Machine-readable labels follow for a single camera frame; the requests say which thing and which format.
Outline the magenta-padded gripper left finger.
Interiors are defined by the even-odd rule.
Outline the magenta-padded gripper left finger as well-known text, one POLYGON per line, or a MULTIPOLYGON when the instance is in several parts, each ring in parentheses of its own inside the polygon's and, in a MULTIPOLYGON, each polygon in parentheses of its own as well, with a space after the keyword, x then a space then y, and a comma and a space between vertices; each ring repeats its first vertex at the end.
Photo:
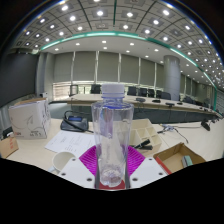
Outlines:
POLYGON ((78 186, 94 189, 97 169, 96 147, 92 146, 79 158, 71 158, 60 171, 59 176, 78 186))

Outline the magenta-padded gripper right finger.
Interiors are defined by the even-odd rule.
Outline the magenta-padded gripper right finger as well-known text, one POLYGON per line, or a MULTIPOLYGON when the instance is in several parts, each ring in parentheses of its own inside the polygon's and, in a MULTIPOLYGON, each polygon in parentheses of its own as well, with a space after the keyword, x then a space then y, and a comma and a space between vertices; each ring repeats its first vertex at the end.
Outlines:
POLYGON ((125 171, 127 189, 140 188, 166 176, 167 173, 153 157, 144 157, 133 147, 128 147, 125 171))

